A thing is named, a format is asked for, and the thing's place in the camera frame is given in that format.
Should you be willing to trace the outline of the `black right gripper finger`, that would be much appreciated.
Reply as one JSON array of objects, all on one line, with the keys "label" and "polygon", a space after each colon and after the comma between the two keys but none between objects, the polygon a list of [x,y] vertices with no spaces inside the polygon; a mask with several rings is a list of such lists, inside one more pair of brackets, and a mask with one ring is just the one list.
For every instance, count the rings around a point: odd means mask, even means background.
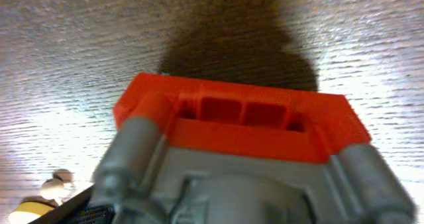
[{"label": "black right gripper finger", "polygon": [[111,224],[115,211],[111,206],[89,204],[93,186],[29,224]]}]

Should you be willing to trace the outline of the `yellow wooden rattle drum toy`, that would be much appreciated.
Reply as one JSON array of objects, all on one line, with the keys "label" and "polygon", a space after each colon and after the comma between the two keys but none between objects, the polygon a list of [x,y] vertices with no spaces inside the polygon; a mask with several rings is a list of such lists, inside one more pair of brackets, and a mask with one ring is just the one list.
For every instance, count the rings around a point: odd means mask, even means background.
[{"label": "yellow wooden rattle drum toy", "polygon": [[25,197],[9,214],[9,223],[30,223],[61,206],[73,191],[73,174],[64,168],[56,169],[39,187],[36,196]]}]

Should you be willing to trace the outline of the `red toy fire truck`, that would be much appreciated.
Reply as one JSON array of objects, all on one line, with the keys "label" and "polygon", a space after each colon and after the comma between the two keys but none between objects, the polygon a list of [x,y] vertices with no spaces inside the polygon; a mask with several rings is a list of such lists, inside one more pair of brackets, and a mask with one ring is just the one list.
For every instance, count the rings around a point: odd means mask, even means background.
[{"label": "red toy fire truck", "polygon": [[115,223],[414,223],[342,95],[138,74],[93,173]]}]

